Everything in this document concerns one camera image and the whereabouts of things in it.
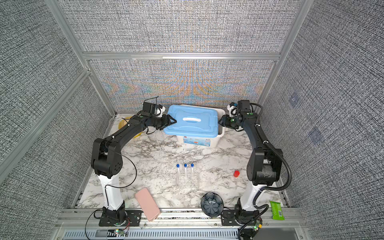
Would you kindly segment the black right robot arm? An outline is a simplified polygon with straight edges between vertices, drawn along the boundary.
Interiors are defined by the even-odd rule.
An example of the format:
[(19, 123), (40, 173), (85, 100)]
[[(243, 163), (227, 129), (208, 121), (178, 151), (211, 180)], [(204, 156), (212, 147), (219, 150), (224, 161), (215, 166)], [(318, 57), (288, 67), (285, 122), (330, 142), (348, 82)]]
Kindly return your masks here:
[[(223, 127), (237, 130), (242, 128), (253, 147), (246, 171), (249, 183), (244, 194), (235, 205), (235, 219), (239, 224), (248, 224), (268, 210), (268, 205), (258, 206), (258, 198), (263, 191), (282, 191), (292, 182), (291, 169), (283, 158), (283, 152), (274, 148), (265, 135), (260, 117), (251, 112), (241, 112), (237, 116), (224, 115), (219, 120)], [(281, 187), (273, 187), (273, 183), (280, 179), (282, 165), (288, 171), (288, 178)]]

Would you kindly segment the white plastic storage box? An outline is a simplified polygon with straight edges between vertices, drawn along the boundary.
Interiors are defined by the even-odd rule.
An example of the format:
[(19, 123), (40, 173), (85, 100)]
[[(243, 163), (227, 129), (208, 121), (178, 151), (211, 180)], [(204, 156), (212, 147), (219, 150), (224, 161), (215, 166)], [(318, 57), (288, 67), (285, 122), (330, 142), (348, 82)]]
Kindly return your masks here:
[(176, 136), (179, 144), (191, 144), (198, 146), (205, 146), (215, 148), (220, 139), (225, 134), (225, 127), (219, 125), (219, 134), (215, 138), (201, 138), (201, 137), (188, 137), (188, 136)]

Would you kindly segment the blue plastic box lid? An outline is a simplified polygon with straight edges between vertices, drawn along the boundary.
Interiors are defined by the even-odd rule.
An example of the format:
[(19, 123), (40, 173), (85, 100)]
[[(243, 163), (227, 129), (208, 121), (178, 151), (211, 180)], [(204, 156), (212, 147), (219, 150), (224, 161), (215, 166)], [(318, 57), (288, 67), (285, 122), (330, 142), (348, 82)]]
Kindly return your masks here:
[(172, 105), (168, 115), (176, 120), (164, 129), (168, 135), (215, 138), (219, 134), (218, 113), (214, 109)]

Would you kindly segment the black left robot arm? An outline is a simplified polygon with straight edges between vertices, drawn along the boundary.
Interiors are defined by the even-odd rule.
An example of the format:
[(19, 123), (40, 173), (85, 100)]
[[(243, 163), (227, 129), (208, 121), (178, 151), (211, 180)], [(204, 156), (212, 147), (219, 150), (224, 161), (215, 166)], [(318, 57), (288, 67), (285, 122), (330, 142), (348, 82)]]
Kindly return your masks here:
[(136, 135), (148, 127), (162, 131), (177, 123), (170, 115), (133, 115), (126, 125), (110, 136), (98, 138), (93, 143), (91, 167), (99, 177), (104, 195), (102, 219), (115, 226), (124, 225), (127, 221), (125, 202), (121, 195), (119, 172), (123, 167), (122, 148)]

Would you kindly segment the clear plastic test tube rack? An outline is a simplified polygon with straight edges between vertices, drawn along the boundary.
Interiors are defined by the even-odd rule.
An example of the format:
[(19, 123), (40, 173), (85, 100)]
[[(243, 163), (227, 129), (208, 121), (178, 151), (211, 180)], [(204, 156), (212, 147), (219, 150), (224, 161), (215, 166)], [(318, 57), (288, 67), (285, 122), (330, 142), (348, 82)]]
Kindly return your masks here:
[(180, 173), (180, 183), (176, 186), (180, 189), (198, 189), (200, 187), (200, 176), (197, 173), (194, 173), (195, 175), (195, 181), (191, 182), (191, 173), (188, 173), (188, 181), (183, 182), (183, 175), (184, 173)]

